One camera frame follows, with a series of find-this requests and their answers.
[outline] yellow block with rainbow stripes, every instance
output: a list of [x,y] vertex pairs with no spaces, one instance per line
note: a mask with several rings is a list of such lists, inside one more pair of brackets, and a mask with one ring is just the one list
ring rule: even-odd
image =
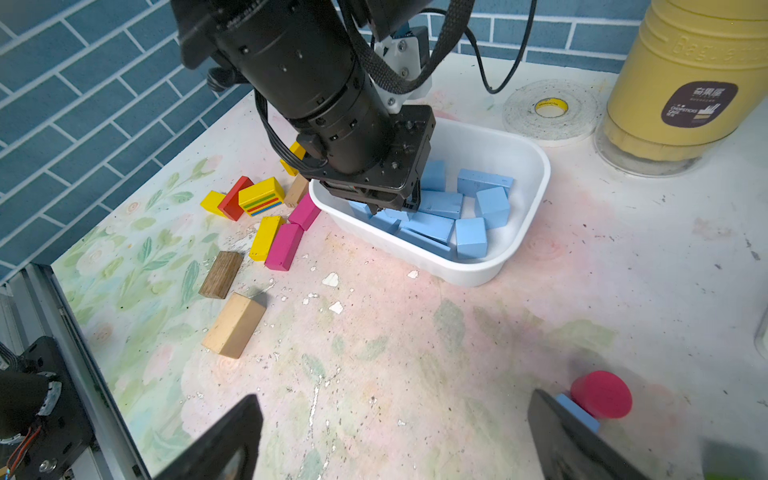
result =
[[267,178],[263,182],[251,185],[238,193],[237,203],[245,213],[256,216],[265,210],[277,207],[285,198],[283,188],[277,183],[275,177]]

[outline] yellow container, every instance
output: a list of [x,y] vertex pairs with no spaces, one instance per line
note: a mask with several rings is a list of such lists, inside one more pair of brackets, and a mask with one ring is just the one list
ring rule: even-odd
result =
[[767,91],[767,0],[653,0],[602,130],[639,161],[694,159]]

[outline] magenta block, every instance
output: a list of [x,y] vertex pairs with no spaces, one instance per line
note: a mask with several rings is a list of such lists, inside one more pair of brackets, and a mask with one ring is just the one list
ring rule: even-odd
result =
[[302,235],[304,235],[304,230],[296,223],[285,223],[281,226],[277,231],[275,241],[272,242],[270,253],[264,261],[266,268],[287,272],[296,256],[296,249],[299,248]]
[[305,232],[310,229],[312,222],[315,221],[317,215],[320,213],[320,209],[315,206],[312,198],[309,195],[304,195],[296,208],[293,209],[293,213],[288,217],[290,223],[295,223],[301,230]]

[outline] red round knob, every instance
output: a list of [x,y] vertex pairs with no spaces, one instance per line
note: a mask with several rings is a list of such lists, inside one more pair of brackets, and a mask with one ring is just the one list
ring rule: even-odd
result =
[[620,419],[632,410],[629,387],[610,372],[592,372],[576,380],[571,398],[596,419]]

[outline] red block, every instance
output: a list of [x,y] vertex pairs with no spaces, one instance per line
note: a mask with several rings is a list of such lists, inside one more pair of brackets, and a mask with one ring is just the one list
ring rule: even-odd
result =
[[312,197],[304,195],[304,198],[301,199],[296,208],[293,209],[290,217],[288,217],[288,221],[297,224],[301,227],[301,230],[306,232],[310,229],[312,222],[315,221],[319,213],[320,209],[312,201]]
[[596,419],[620,419],[632,410],[632,392],[610,372],[592,372],[576,380],[571,398]]
[[266,268],[287,272],[296,256],[302,235],[304,230],[295,223],[285,223],[281,226],[264,261]]
[[221,213],[224,214],[225,217],[237,222],[237,219],[243,214],[243,209],[240,208],[240,205],[237,203],[237,195],[240,190],[248,188],[251,185],[253,185],[253,182],[250,181],[250,178],[240,177],[235,186],[232,187],[232,190],[230,190],[227,196],[224,197],[224,200],[219,204],[219,210],[221,210]]

